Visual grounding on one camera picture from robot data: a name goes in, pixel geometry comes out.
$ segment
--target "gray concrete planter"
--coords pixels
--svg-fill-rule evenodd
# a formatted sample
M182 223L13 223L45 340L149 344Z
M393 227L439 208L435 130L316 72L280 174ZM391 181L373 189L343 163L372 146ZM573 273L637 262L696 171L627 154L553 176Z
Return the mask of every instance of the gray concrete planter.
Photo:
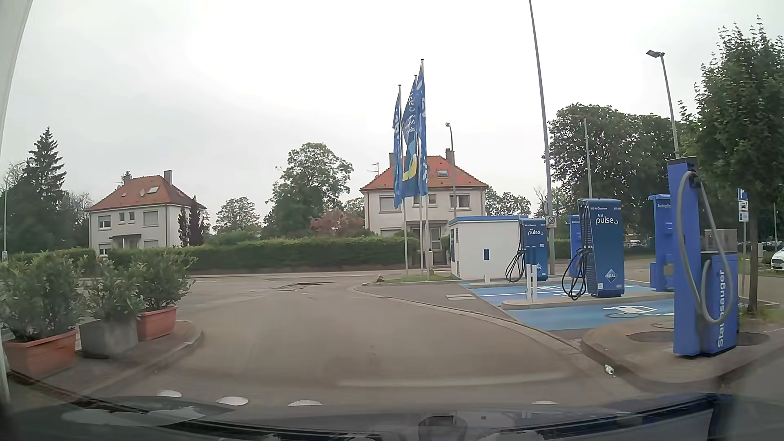
M124 320L96 320L79 325L82 354L85 357L112 357L139 344L136 317Z

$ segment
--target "vacuum hose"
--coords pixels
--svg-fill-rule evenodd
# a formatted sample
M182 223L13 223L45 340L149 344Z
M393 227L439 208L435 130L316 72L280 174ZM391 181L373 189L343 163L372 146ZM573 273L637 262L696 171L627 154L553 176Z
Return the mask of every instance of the vacuum hose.
M678 194L677 194L677 204L675 205L675 228L678 233L678 248L681 251L681 260L684 263L684 270L686 272L686 281L688 282L689 289L691 290L691 295L694 296L694 302L702 312L702 317L705 319L706 322L712 325L718 325L724 323L724 321L729 316L728 313L730 312L730 307L727 306L724 309L724 312L721 313L718 319L714 319L710 312L708 312L708 304L706 303L705 297L705 281L706 277L708 276L708 270L710 269L710 261L705 261L705 264L702 266L702 284L700 286L699 291L697 290L697 284L694 281L694 277L691 275L691 266L688 263L688 258L686 256L686 242L684 239L684 226L683 221L681 220L681 214L683 213L683 194L684 190L686 189L686 184L689 179L698 178L697 172L694 170L689 170L688 172L684 173L684 176L681 178L681 185L678 187ZM716 222L713 220L713 212L710 210L710 203L708 202L708 196L705 193L705 187L702 185L702 182L699 182L699 189L702 193L702 202L705 205L705 211L708 215L708 221L710 222L710 229L713 231L713 237L718 238L718 231L716 229ZM719 249L719 255L721 256L721 260L724 263L724 270L727 272L728 275L732 274L732 270L730 269L730 263L727 261L727 255L724 253L724 247L721 245L721 241L717 240L716 245ZM738 292L735 290L735 281L732 280L732 277L727 277L728 285L730 288L730 297L731 303L727 303L727 305L738 304Z
M569 265L566 266L566 271L561 276L561 289L564 291L564 294L569 296L572 300L579 299L583 294L586 293L588 290L588 284L586 283L586 269L588 267L588 255L591 254L593 251L591 248L580 248L577 250L572 259L569 261ZM572 262L577 260L577 277L572 277L572 285L566 290L566 275L569 273L569 268L572 267ZM575 286L577 286L577 282L581 282L580 287L575 292Z

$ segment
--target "white car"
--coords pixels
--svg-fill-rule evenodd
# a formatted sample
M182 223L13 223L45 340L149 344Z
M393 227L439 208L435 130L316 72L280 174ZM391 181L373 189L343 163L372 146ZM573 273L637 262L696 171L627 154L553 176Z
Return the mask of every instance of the white car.
M771 269L784 271L784 248L776 251L773 257L771 257Z

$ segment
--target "potted plant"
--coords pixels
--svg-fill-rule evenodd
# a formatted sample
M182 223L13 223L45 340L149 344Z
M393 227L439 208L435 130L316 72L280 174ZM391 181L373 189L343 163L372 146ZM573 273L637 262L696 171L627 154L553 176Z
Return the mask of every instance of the potted plant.
M132 270L138 275L139 295L144 300L144 310L136 324L139 341L152 340L174 330L176 303L193 285L187 270L195 261L195 257L176 249L139 253L134 257Z
M44 378L76 362L82 266L55 253L0 266L0 320L14 338L3 342L11 370Z
M132 269L116 268L104 259L97 270L96 276L84 284L85 310L96 320L79 325L79 335L82 354L105 358L139 343L136 314L144 308L144 300L136 293L139 283Z

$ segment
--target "planter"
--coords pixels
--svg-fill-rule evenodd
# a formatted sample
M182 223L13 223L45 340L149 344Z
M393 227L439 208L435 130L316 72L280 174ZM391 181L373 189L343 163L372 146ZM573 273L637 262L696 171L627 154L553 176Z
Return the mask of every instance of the planter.
M76 363L76 330L27 343L3 341L2 345L11 370L35 380Z
M82 354L105 358L122 354L139 344L136 317L123 320L96 320L79 325Z
M174 330L176 319L176 306L167 306L157 311L141 312L139 321L136 323L139 341L147 341L169 335Z

